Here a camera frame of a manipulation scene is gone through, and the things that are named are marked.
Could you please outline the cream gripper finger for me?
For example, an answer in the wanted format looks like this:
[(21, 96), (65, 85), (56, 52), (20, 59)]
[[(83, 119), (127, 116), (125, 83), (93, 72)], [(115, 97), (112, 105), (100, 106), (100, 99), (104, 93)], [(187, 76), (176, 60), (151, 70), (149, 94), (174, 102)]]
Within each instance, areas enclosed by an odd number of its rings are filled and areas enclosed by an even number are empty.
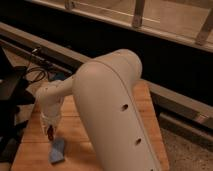
[(41, 123), (41, 129), (43, 134), (47, 136), (47, 126), (43, 122)]
[(58, 132), (58, 127), (53, 126), (53, 132), (52, 132), (53, 140), (57, 137), (57, 132)]

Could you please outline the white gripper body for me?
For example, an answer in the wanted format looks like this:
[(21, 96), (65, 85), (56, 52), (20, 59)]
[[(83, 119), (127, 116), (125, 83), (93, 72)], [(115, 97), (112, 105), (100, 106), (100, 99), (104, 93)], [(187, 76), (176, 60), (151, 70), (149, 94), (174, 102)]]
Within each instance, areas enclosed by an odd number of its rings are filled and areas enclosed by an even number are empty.
[(44, 129), (52, 126), (54, 129), (58, 127), (61, 120), (61, 111), (55, 108), (43, 108), (41, 110), (40, 121)]

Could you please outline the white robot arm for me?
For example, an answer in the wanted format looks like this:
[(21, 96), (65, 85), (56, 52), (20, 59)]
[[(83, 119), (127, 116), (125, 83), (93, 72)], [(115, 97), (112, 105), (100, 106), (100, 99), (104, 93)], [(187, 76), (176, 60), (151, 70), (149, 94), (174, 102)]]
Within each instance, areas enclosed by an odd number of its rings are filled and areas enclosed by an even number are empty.
[(88, 60), (71, 77), (37, 90), (43, 129), (58, 126), (71, 95), (104, 171), (162, 171), (133, 96), (141, 74), (142, 62), (128, 49)]

